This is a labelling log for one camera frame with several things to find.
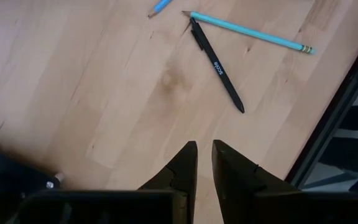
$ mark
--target pen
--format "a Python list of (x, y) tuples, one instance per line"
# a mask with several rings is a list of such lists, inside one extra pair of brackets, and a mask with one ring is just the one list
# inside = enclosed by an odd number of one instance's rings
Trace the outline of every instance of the pen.
[(190, 18), (190, 23), (191, 33), (196, 39), (198, 46), (201, 50), (205, 51), (235, 106), (238, 108), (238, 110), (241, 111), (241, 113), (245, 113), (244, 105), (241, 102), (240, 96), (237, 94), (233, 84), (230, 82), (229, 77), (224, 71), (223, 66), (219, 61), (218, 57), (216, 56), (214, 50), (212, 49), (211, 44), (209, 44), (208, 39), (206, 38), (203, 30), (201, 29), (201, 26), (194, 20), (194, 18)]
[(165, 8), (165, 6), (167, 6), (172, 0), (160, 0), (159, 3), (157, 3), (153, 9), (151, 10), (151, 12), (149, 13), (148, 17), (151, 18), (155, 15), (157, 15), (162, 9)]
[(184, 13), (184, 15), (186, 15), (190, 18), (195, 18), (199, 21), (207, 22), (207, 23), (219, 26), (219, 27), (223, 27), (223, 28), (226, 28), (229, 30), (233, 30), (235, 32), (239, 32), (241, 34), (249, 35), (251, 37), (256, 37), (261, 40), (266, 40), (266, 41), (269, 41), (274, 44), (289, 47), (291, 49), (299, 50), (300, 52), (304, 52), (304, 53), (308, 53), (308, 54), (314, 54), (316, 52), (315, 49), (312, 47), (302, 45), (302, 44), (299, 44), (299, 43), (296, 43), (296, 42), (293, 42), (290, 40), (286, 40), (281, 37), (276, 37), (274, 35), (265, 34), (265, 33), (259, 32), (257, 30), (242, 27), (237, 24), (233, 24), (233, 23), (223, 21), (223, 20), (220, 20), (217, 18), (213, 18), (211, 16), (207, 16), (207, 15), (204, 15), (204, 14), (201, 14), (198, 12), (182, 11), (182, 13)]

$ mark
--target pen tip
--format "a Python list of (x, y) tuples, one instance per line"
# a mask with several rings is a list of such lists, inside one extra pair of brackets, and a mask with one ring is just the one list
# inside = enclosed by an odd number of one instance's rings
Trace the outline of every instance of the pen tip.
[(182, 13), (188, 17), (190, 17), (190, 11), (182, 11)]
[(244, 109), (244, 105), (241, 105), (239, 109), (240, 109), (241, 113), (245, 113), (245, 112), (246, 112), (246, 109)]

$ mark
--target hardwood surface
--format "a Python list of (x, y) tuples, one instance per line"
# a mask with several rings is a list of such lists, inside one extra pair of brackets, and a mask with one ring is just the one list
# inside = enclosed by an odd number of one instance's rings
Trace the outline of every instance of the hardwood surface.
[[(358, 54), (358, 1), (0, 0), (0, 146), (80, 189), (136, 189), (189, 140), (195, 223), (221, 223), (211, 143), (284, 178)], [(181, 10), (315, 47), (307, 55), (201, 24), (232, 104)]]

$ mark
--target black pen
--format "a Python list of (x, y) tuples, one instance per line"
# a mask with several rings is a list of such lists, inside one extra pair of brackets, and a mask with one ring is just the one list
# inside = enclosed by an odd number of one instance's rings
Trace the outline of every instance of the black pen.
[(207, 54), (209, 60), (212, 63), (212, 66), (215, 68), (216, 73), (218, 73), (219, 78), (222, 80), (224, 87), (229, 93), (231, 100), (235, 104), (235, 106), (241, 111), (241, 113), (245, 113), (244, 105), (241, 102), (240, 96), (237, 94), (234, 89), (233, 84), (230, 82), (229, 77), (223, 69), (221, 62), (216, 56), (214, 50), (212, 49), (211, 44), (209, 44), (208, 39), (206, 38), (201, 26), (193, 19), (190, 19), (191, 23), (191, 33), (196, 39), (201, 50), (204, 50)]

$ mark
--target pencil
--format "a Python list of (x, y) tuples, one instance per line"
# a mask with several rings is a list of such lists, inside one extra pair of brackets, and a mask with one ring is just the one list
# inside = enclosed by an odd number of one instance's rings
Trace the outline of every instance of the pencil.
[(289, 47), (291, 49), (295, 49), (295, 50), (299, 50), (300, 52), (304, 52), (304, 53), (308, 53), (308, 54), (314, 54), (316, 51), (314, 48), (306, 46), (306, 45), (302, 45), (296, 42), (292, 42), (290, 40), (286, 40), (283, 39), (281, 37), (276, 37), (274, 35), (270, 35), (270, 34), (265, 34), (253, 29), (249, 29), (246, 27), (242, 27), (239, 26), (237, 24), (233, 24), (227, 21), (223, 21), (217, 18), (213, 18), (211, 16), (207, 16), (198, 12), (190, 12), (190, 11), (182, 11), (182, 13), (184, 13), (184, 15), (191, 17), (191, 18), (195, 18), (199, 21), (203, 21), (203, 22), (207, 22), (219, 27), (223, 27), (229, 30), (233, 30), (235, 32), (239, 32), (241, 34), (245, 34), (245, 35), (249, 35), (251, 37), (256, 37), (258, 39), (261, 40), (265, 40), (274, 44), (278, 44), (281, 46), (285, 46), (285, 47)]
[(162, 9), (165, 8), (172, 0), (160, 0), (159, 3), (157, 3), (152, 10), (150, 10), (150, 13), (148, 15), (149, 18), (157, 15)]

